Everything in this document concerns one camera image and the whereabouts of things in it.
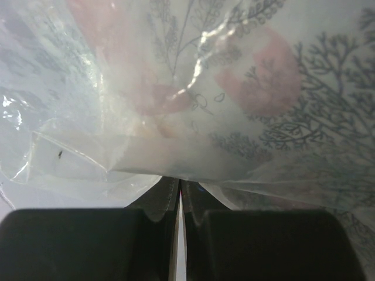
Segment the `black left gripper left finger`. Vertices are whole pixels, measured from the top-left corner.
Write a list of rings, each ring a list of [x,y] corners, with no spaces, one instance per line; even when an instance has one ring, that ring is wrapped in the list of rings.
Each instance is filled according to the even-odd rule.
[[[25,209],[1,222],[2,280],[174,280],[179,180],[123,208]]]

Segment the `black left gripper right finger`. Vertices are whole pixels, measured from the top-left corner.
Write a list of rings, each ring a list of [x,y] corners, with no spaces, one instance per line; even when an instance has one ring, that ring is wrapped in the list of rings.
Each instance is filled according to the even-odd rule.
[[[188,280],[365,280],[339,221],[326,211],[234,211],[183,181]]]

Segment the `clear zip top bag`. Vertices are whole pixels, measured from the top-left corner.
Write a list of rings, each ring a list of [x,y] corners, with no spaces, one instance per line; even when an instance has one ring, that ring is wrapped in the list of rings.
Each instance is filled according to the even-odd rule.
[[[2,1],[1,201],[128,204],[162,176],[322,208],[374,266],[373,1]]]

